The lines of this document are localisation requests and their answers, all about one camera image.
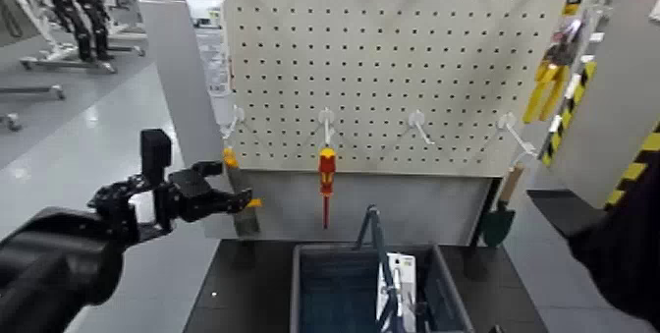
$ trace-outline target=white panel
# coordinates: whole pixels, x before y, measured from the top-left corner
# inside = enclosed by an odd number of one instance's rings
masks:
[[[328,107],[340,172],[503,175],[494,123],[522,114],[563,2],[228,0],[242,166],[316,170]]]

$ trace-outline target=orange object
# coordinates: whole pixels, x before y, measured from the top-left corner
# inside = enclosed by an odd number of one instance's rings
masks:
[[[335,150],[324,147],[318,155],[318,172],[321,174],[321,195],[323,196],[323,229],[328,229],[330,217],[330,196],[332,195],[332,184],[335,177]]]

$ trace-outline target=cable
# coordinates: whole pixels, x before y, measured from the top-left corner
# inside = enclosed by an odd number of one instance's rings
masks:
[[[7,5],[6,0],[0,0],[0,18],[5,21],[5,28],[9,32],[9,35],[14,38],[23,38],[23,29],[18,19],[14,16],[9,5]]]

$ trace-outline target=yellow pliers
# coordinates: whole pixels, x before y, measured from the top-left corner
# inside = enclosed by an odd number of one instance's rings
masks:
[[[546,120],[552,115],[553,109],[562,94],[564,85],[571,74],[571,65],[576,58],[579,43],[579,33],[582,29],[581,20],[572,20],[559,34],[560,39],[548,49],[536,69],[536,87],[531,93],[527,109],[522,115],[522,121],[529,124],[536,120],[536,109],[541,104],[545,89],[549,83],[553,83],[550,93],[541,107],[538,120]]]
[[[527,109],[524,111],[522,116],[522,121],[526,124],[531,123],[535,119],[536,109],[541,102],[543,94],[545,92],[546,86],[549,83],[553,83],[552,89],[548,98],[545,100],[545,103],[541,107],[540,114],[538,115],[538,120],[546,120],[553,112],[553,108],[559,99],[559,96],[562,93],[564,84],[569,77],[570,67],[567,65],[558,65],[554,62],[544,60],[538,66],[536,70],[536,87],[531,93],[529,98],[529,103],[527,104]]]

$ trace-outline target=robotic arm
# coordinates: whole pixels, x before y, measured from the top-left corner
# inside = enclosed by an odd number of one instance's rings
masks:
[[[250,202],[211,188],[204,179],[222,174],[222,161],[199,162],[174,172],[171,141],[161,130],[140,133],[142,170],[98,190],[95,211],[48,207],[0,242],[0,332],[63,332],[85,305],[114,293],[131,247],[173,231],[172,223],[213,213],[235,213]],[[155,220],[140,224],[129,199],[151,191]]]

